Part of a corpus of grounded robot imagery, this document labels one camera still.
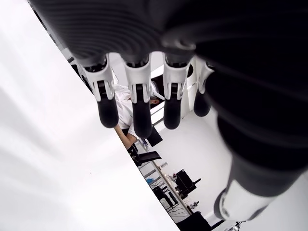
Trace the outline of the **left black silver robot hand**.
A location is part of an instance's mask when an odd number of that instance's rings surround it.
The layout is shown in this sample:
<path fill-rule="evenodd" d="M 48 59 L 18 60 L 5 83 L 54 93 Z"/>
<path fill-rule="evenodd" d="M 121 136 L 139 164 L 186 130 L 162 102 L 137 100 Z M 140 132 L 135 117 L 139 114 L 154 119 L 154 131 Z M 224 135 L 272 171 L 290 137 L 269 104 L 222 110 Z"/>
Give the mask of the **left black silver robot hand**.
<path fill-rule="evenodd" d="M 121 55 L 136 134 L 147 138 L 150 54 L 164 55 L 164 124 L 180 123 L 190 61 L 204 64 L 194 112 L 218 114 L 232 154 L 214 204 L 223 220 L 257 217 L 308 168 L 308 3 L 305 0 L 34 0 L 83 67 L 101 123 L 119 120 L 109 54 Z"/>

